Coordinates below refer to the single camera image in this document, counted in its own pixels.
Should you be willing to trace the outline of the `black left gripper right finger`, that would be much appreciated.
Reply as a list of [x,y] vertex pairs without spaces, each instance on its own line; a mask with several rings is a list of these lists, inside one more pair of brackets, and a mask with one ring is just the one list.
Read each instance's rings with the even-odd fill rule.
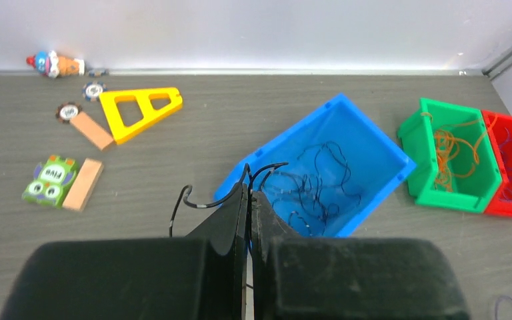
[[438,246],[413,238],[303,237],[251,200],[256,319],[469,319]]

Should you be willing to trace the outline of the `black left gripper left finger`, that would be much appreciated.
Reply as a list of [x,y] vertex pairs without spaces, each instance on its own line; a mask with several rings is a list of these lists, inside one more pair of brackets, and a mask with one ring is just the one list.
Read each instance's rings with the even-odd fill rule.
[[58,241],[36,249],[1,319],[244,319],[245,185],[184,237]]

